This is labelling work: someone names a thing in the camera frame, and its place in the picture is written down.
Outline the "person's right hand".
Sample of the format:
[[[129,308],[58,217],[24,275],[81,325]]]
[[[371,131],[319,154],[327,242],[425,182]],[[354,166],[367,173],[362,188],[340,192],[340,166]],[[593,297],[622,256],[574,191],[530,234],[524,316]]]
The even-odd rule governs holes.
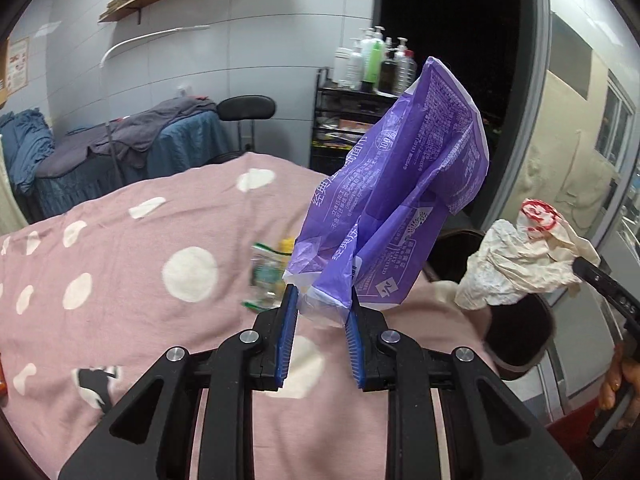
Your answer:
[[[626,356],[625,347],[618,344],[615,347],[610,367],[604,375],[604,381],[600,387],[598,401],[601,411],[614,408],[616,392],[626,382],[634,388],[634,396],[629,402],[625,414],[618,421],[617,429],[630,428],[639,416],[639,363]]]

